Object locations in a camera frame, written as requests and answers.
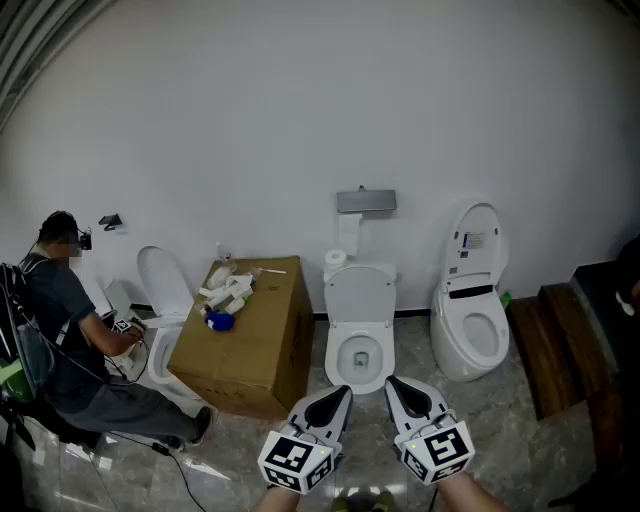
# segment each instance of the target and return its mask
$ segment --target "backpack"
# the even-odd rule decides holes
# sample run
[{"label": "backpack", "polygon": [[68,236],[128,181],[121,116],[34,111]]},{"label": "backpack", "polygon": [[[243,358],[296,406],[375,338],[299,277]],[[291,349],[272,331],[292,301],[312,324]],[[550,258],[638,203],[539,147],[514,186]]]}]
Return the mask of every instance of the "backpack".
[{"label": "backpack", "polygon": [[40,333],[25,280],[45,258],[26,268],[0,265],[0,388],[18,402],[30,402],[55,373],[49,342]]}]

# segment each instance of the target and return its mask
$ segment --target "controller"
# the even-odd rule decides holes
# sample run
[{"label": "controller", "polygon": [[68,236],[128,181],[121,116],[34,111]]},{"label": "controller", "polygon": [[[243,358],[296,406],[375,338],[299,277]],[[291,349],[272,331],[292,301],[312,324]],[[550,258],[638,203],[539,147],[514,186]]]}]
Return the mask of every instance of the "controller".
[{"label": "controller", "polygon": [[384,394],[398,430],[394,450],[425,485],[465,469],[475,449],[464,421],[433,386],[408,377],[387,378]]},{"label": "controller", "polygon": [[280,431],[267,437],[258,465],[269,484],[307,494],[336,468],[353,393],[334,386],[296,403]]}]

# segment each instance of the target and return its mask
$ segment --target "toilet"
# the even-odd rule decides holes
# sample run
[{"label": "toilet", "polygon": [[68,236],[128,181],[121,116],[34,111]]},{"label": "toilet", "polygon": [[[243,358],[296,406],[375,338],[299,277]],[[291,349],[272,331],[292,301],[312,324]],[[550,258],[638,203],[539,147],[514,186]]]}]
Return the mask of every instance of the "toilet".
[{"label": "toilet", "polygon": [[506,240],[493,206],[468,204],[447,239],[431,309],[433,353],[453,381],[482,377],[507,355],[509,326],[495,289],[507,260]]},{"label": "toilet", "polygon": [[193,306],[193,295],[173,256],[155,246],[138,253],[138,273],[157,318],[144,320],[148,327],[147,375],[154,388],[182,406],[182,402],[202,401],[167,369],[182,325]]},{"label": "toilet", "polygon": [[348,264],[324,274],[329,316],[325,371],[356,395],[384,386],[393,373],[396,270],[390,264]]}]

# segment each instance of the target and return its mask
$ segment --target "blue object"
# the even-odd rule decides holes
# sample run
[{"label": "blue object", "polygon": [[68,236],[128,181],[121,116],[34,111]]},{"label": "blue object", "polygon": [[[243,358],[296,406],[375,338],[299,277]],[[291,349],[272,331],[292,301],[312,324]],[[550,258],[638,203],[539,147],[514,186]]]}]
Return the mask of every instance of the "blue object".
[{"label": "blue object", "polygon": [[233,315],[222,311],[212,311],[204,317],[204,323],[214,331],[229,331],[233,327]]}]

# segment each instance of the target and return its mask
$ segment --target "wall-mounted device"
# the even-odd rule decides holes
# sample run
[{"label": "wall-mounted device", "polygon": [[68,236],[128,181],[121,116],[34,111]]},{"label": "wall-mounted device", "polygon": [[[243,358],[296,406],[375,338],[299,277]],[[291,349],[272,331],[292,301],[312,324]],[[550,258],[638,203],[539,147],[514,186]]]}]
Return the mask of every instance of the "wall-mounted device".
[{"label": "wall-mounted device", "polygon": [[367,190],[362,185],[355,192],[338,192],[338,213],[383,212],[397,208],[395,190]]},{"label": "wall-mounted device", "polygon": [[120,220],[120,215],[116,213],[115,215],[105,215],[98,224],[104,226],[105,231],[113,231],[117,226],[122,226],[122,221]]}]

